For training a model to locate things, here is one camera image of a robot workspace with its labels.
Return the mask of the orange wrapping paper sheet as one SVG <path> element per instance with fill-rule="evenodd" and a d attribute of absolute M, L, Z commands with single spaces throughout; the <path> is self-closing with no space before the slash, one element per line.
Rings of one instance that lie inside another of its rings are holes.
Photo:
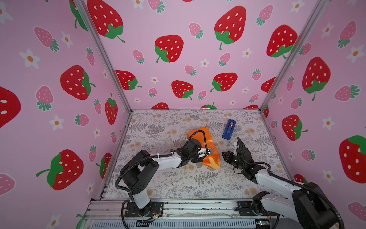
<path fill-rule="evenodd" d="M 209 128 L 203 127 L 200 129 L 193 130 L 187 134 L 187 137 L 191 137 L 196 131 L 202 130 L 205 133 L 206 141 L 204 138 L 204 135 L 199 132 L 193 136 L 193 139 L 198 140 L 203 148 L 203 152 L 205 153 L 205 148 L 207 147 L 209 150 L 209 155 L 207 155 L 203 161 L 201 162 L 202 165 L 205 165 L 211 169 L 219 169 L 221 167 L 220 165 L 220 156 L 218 153 L 218 150 L 215 146 L 215 143 L 213 141 L 213 138 L 210 134 Z"/>

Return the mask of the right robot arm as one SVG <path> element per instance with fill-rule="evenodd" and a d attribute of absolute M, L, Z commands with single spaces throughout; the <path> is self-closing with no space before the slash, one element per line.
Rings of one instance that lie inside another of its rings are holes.
<path fill-rule="evenodd" d="M 262 191 L 253 196 L 249 209 L 255 215 L 273 212 L 297 221 L 304 229 L 329 229 L 335 224 L 341 229 L 345 227 L 339 211 L 317 184 L 283 178 L 273 173 L 268 163 L 254 162 L 241 139 L 237 140 L 235 152 L 223 152 L 222 156 L 247 180 L 280 194 L 277 197 Z"/>

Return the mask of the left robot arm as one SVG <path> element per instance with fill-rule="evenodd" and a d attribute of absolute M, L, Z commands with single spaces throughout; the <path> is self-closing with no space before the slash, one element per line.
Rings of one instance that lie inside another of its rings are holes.
<path fill-rule="evenodd" d="M 157 171 L 180 168 L 189 162 L 201 163 L 212 154 L 213 149 L 207 145 L 202 147 L 194 138 L 188 139 L 181 148 L 166 154 L 151 155 L 146 150 L 141 150 L 123 167 L 114 186 L 126 191 L 136 208 L 143 211 L 151 205 L 147 186 Z"/>

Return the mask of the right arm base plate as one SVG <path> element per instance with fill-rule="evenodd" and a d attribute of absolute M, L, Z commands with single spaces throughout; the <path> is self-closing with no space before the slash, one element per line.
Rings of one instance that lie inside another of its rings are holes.
<path fill-rule="evenodd" d="M 262 206 L 257 203 L 253 203 L 251 200 L 238 201 L 235 211 L 238 211 L 240 216 L 276 216 L 274 212 L 266 211 Z"/>

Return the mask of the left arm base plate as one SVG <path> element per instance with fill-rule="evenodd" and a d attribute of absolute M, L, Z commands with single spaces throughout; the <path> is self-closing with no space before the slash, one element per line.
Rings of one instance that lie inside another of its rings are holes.
<path fill-rule="evenodd" d="M 124 216 L 128 218 L 161 216 L 164 210 L 164 202 L 150 202 L 143 209 L 135 203 L 129 202 L 124 208 Z"/>

